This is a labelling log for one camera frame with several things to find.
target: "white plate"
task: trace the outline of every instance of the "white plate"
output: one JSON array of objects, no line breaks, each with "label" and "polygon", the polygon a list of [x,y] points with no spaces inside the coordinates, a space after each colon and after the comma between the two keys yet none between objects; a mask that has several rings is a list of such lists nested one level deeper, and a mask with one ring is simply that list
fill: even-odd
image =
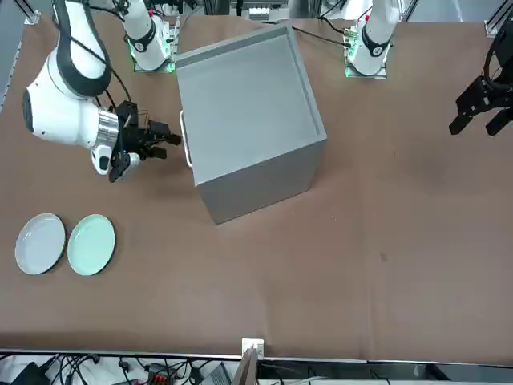
[{"label": "white plate", "polygon": [[48,271],[63,253],[66,233],[54,214],[39,214],[23,226],[16,240],[14,255],[19,268],[27,274]]},{"label": "white plate", "polygon": [[67,245],[67,259],[80,275],[100,272],[114,252],[115,234],[112,223],[103,215],[83,218],[73,229]]}]

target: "box handle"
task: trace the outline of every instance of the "box handle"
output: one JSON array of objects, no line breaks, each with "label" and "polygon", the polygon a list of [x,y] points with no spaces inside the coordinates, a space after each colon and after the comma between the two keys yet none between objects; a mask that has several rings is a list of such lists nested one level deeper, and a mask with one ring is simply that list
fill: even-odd
[{"label": "box handle", "polygon": [[187,166],[192,168],[191,156],[189,155],[189,146],[187,144],[187,135],[185,134],[184,127],[184,110],[180,111],[180,127],[182,128],[182,139],[184,141],[185,160],[187,161]]}]

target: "light green plate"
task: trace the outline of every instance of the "light green plate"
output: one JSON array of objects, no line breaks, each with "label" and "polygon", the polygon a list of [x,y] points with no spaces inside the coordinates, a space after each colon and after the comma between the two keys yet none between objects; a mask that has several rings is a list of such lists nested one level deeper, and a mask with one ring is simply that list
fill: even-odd
[{"label": "light green plate", "polygon": [[115,234],[112,223],[103,215],[83,218],[71,232],[67,259],[80,275],[100,272],[114,252]]}]

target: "open box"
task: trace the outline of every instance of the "open box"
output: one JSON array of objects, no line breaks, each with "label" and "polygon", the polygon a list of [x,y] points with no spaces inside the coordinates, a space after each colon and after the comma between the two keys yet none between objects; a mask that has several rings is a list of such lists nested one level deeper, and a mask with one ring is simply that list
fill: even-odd
[{"label": "open box", "polygon": [[307,190],[326,133],[290,26],[179,55],[180,122],[216,223]]}]

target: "brown table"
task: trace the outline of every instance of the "brown table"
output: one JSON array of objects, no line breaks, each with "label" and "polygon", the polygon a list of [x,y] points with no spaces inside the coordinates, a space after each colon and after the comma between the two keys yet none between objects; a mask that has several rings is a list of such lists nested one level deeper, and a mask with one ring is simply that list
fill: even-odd
[{"label": "brown table", "polygon": [[[134,74],[121,25],[96,20],[133,100],[179,132],[176,77]],[[191,17],[181,50],[261,27]],[[328,132],[321,169],[310,191],[219,226],[181,148],[109,184],[85,150],[25,129],[22,93],[55,38],[49,18],[26,28],[0,115],[0,346],[237,354],[262,337],[268,355],[511,362],[513,131],[488,138],[489,115],[447,128],[481,71],[482,25],[398,26],[386,81],[345,78],[339,47],[297,33]],[[111,263],[23,274],[14,243],[38,213],[68,233],[110,217]]]}]

